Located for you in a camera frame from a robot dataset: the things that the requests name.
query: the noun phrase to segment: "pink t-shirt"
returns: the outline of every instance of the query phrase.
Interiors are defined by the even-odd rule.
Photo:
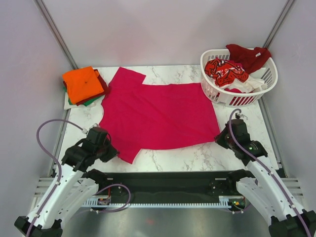
[[[213,142],[219,127],[200,83],[144,85],[145,75],[119,68],[102,101],[100,126],[122,160],[140,149],[166,150]]]

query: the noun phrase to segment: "gray floor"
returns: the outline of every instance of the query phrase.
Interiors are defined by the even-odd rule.
[[[216,209],[129,208],[74,217],[62,237],[270,237],[254,207],[244,214]]]

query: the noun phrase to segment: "white marble table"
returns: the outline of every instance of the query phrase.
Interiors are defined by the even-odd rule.
[[[150,85],[200,82],[201,78],[200,65],[126,68],[145,74],[144,84]],[[106,83],[109,83],[118,67],[97,69]],[[220,129],[222,130],[233,108],[225,107],[223,104],[213,105]],[[248,117],[248,120],[245,122],[251,139],[262,143],[269,154],[274,168],[278,169],[259,104],[256,102],[243,107],[242,113]],[[99,100],[97,105],[92,108],[71,109],[69,120],[89,129],[93,124],[101,121],[103,114],[106,114],[106,111],[103,111],[101,100]],[[83,137],[84,134],[79,129],[72,125],[67,125],[59,159],[64,156],[68,147],[74,145]],[[108,163],[96,161],[91,168],[97,168],[103,172],[154,172],[236,170],[244,168],[244,166],[231,150],[226,150],[212,142],[175,150],[141,150],[133,164],[124,162],[116,157]]]

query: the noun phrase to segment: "red clothing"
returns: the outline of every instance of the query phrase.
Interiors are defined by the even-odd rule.
[[[228,44],[226,48],[230,52],[230,60],[235,63],[241,63],[242,68],[248,74],[262,68],[266,61],[271,57],[266,48],[255,47],[252,49],[243,48],[237,44]]]
[[[119,68],[103,100],[106,129],[118,157],[132,163],[140,149],[165,150],[213,142],[220,132],[200,83],[144,85],[145,75]]]
[[[249,77],[240,66],[218,58],[208,61],[204,71],[218,87],[232,84],[235,79],[245,82]]]

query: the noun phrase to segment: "white plastic basket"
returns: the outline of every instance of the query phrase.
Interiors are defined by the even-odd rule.
[[[214,103],[223,102],[227,107],[241,107],[250,105],[260,99],[264,93],[272,90],[277,83],[277,68],[272,58],[269,58],[264,64],[266,71],[261,79],[267,84],[267,89],[260,91],[260,89],[254,90],[252,93],[234,93],[228,92],[218,88],[211,80],[214,80],[207,76],[204,72],[205,65],[208,61],[218,57],[219,59],[229,60],[228,49],[212,49],[206,51],[201,56],[201,86],[205,95]]]

